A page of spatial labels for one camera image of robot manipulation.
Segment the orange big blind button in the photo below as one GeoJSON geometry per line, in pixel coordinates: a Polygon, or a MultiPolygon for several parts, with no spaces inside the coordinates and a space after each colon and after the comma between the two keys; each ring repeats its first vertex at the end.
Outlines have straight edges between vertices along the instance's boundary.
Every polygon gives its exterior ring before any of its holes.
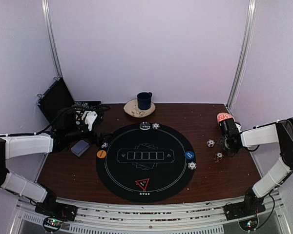
{"type": "Polygon", "coordinates": [[[107,155],[107,152],[105,150],[99,150],[96,154],[97,158],[105,158],[107,155]]]}

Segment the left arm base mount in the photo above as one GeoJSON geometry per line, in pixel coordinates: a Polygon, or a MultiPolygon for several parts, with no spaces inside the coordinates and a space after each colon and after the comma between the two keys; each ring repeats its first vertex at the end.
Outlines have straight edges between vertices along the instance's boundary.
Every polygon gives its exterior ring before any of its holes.
{"type": "Polygon", "coordinates": [[[49,233],[59,231],[65,222],[74,221],[77,210],[77,206],[63,203],[57,203],[53,209],[41,204],[35,207],[35,212],[46,216],[42,221],[42,227],[49,233]]]}

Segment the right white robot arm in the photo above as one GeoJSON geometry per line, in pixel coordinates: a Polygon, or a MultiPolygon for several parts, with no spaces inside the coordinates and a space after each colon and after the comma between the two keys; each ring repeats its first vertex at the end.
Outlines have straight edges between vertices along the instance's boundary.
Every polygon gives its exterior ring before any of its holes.
{"type": "Polygon", "coordinates": [[[254,156],[266,156],[265,175],[246,191],[241,203],[241,212],[251,215],[264,197],[293,173],[293,117],[244,131],[226,113],[220,114],[217,121],[221,130],[219,144],[226,152],[236,154],[245,149],[254,156]]]}

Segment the blue white chip stack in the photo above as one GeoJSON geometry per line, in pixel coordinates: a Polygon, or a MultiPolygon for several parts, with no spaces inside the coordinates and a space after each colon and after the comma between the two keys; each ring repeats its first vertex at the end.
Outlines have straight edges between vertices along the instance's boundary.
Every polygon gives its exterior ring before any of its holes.
{"type": "Polygon", "coordinates": [[[207,141],[207,146],[208,146],[209,148],[212,148],[214,145],[215,145],[215,141],[214,141],[213,139],[209,139],[209,140],[207,141]]]}

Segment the blue ten poker chip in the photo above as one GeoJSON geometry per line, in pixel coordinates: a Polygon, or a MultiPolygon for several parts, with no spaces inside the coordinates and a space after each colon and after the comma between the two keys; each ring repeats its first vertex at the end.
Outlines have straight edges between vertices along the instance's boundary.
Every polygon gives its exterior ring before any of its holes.
{"type": "Polygon", "coordinates": [[[188,163],[188,168],[190,170],[195,170],[197,168],[197,164],[194,161],[188,163]]]}

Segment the red triangle all-in marker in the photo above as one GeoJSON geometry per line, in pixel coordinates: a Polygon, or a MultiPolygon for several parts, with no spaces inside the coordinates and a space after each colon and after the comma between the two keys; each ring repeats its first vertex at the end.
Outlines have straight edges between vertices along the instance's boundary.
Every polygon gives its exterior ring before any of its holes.
{"type": "Polygon", "coordinates": [[[136,180],[135,184],[138,185],[143,191],[146,191],[149,185],[149,178],[136,180]]]}

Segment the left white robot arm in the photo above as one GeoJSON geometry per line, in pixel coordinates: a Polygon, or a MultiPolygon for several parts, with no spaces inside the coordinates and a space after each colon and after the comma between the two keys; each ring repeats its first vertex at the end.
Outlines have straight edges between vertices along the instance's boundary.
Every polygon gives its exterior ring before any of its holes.
{"type": "Polygon", "coordinates": [[[94,131],[109,106],[68,107],[39,132],[0,135],[0,188],[24,196],[41,204],[49,216],[57,216],[61,209],[56,195],[46,187],[9,170],[6,161],[20,156],[51,154],[62,151],[70,143],[88,138],[93,144],[102,142],[94,131]]]}

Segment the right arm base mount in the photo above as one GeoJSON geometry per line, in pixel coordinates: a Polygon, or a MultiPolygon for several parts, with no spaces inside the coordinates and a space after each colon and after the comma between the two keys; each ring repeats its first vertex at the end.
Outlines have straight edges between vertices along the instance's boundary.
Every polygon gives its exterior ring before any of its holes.
{"type": "Polygon", "coordinates": [[[264,205],[259,205],[253,211],[246,211],[243,208],[243,202],[227,203],[224,207],[226,220],[238,220],[238,224],[243,231],[255,231],[259,227],[258,214],[266,210],[264,205]]]}

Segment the blue small blind button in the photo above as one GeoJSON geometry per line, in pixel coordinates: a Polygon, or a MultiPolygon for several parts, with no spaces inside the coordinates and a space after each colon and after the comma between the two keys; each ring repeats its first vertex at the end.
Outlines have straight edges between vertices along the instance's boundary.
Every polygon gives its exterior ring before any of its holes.
{"type": "Polygon", "coordinates": [[[192,151],[187,151],[185,152],[185,158],[189,160],[195,159],[195,153],[192,151]]]}

